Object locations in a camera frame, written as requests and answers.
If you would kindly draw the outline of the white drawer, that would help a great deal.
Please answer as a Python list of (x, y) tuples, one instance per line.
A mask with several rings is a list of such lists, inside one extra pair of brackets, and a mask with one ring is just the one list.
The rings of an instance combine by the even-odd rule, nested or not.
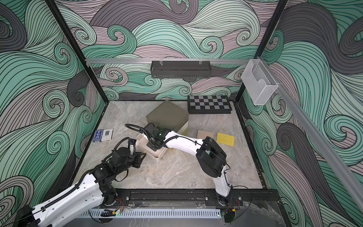
[(156, 151), (152, 150), (152, 148), (148, 147), (148, 140), (144, 134), (139, 134), (136, 138), (136, 149), (137, 151), (145, 152), (148, 156), (155, 160), (160, 160), (161, 157), (166, 153), (168, 148), (161, 148)]

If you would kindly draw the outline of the olive three-drawer storage box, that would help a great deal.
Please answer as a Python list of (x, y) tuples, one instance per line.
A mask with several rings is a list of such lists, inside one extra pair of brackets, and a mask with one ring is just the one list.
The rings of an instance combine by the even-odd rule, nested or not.
[(189, 126), (189, 112), (171, 101), (164, 101), (147, 116), (148, 123), (186, 135)]

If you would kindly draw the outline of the yellow sponge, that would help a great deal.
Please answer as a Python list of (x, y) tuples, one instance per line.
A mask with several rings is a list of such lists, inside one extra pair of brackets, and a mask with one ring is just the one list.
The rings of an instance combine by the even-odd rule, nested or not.
[(217, 143), (228, 145), (233, 147), (234, 146), (234, 136), (223, 134), (218, 132), (216, 137)]

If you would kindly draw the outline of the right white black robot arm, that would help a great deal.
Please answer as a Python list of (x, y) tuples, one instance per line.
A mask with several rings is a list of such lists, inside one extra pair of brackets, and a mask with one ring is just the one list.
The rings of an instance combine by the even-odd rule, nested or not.
[(161, 148), (174, 148), (193, 155), (205, 174), (213, 179), (216, 193), (224, 199), (229, 197), (232, 186), (226, 172), (230, 169), (227, 164), (226, 153), (211, 138), (195, 139), (167, 128), (158, 128), (149, 123), (145, 127), (134, 124), (125, 124), (125, 127), (143, 134), (148, 140), (148, 146), (157, 151)]

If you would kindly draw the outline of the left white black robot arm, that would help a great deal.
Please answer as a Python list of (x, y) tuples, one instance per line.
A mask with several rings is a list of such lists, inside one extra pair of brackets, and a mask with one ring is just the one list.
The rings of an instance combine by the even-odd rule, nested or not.
[(146, 156), (136, 151), (135, 139), (126, 137), (122, 139), (125, 141), (126, 147), (118, 142), (112, 152), (99, 165), (87, 170), (74, 186), (34, 207), (21, 208), (11, 226), (63, 227), (94, 207), (114, 205), (120, 198), (112, 182), (129, 168), (139, 168)]

